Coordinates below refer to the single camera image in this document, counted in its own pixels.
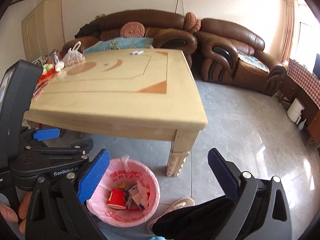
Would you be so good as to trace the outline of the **person's left hand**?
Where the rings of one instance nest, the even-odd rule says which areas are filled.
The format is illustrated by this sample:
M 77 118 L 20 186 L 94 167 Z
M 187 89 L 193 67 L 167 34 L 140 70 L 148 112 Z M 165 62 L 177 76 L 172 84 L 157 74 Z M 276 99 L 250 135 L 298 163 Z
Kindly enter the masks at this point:
M 32 192 L 27 192 L 25 196 L 23 197 L 20 207 L 18 209 L 18 213 L 16 213 L 11 207 L 9 207 L 7 204 L 5 204 L 1 200 L 1 214 L 4 217 L 5 220 L 9 222 L 18 222 L 18 218 L 20 218 L 22 221 L 19 224 L 18 228 L 21 234 L 25 235 L 25 227 L 27 222 L 27 212 L 30 204 L 30 200 L 32 197 Z

